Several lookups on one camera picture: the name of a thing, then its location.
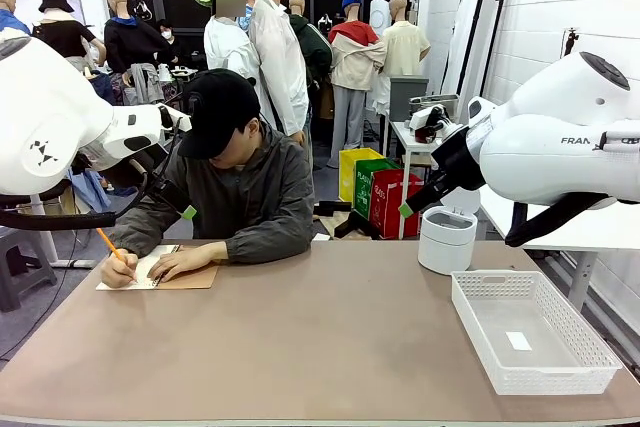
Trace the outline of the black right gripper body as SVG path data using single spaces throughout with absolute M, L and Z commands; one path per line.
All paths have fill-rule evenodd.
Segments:
M 474 191 L 484 185 L 480 165 L 468 147 L 467 135 L 468 129 L 460 129 L 433 151 L 437 170 L 430 180 L 435 191 L 453 191 L 458 187 Z

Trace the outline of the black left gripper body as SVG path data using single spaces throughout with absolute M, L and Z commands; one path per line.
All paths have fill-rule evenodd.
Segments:
M 132 167 L 132 185 L 146 189 L 166 190 L 170 186 L 165 173 L 170 160 L 169 152 L 162 145 L 152 145 L 133 154 L 130 158 Z

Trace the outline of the person's left hand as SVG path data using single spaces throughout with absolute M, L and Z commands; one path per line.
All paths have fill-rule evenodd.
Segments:
M 227 259 L 226 243 L 224 241 L 211 242 L 162 255 L 150 269 L 148 277 L 153 281 L 168 282 L 179 274 L 198 270 L 212 262 Z

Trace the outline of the person's right hand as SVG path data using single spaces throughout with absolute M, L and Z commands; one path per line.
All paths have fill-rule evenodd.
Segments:
M 126 249 L 112 252 L 101 264 L 101 281 L 109 288 L 122 288 L 136 280 L 138 257 Z

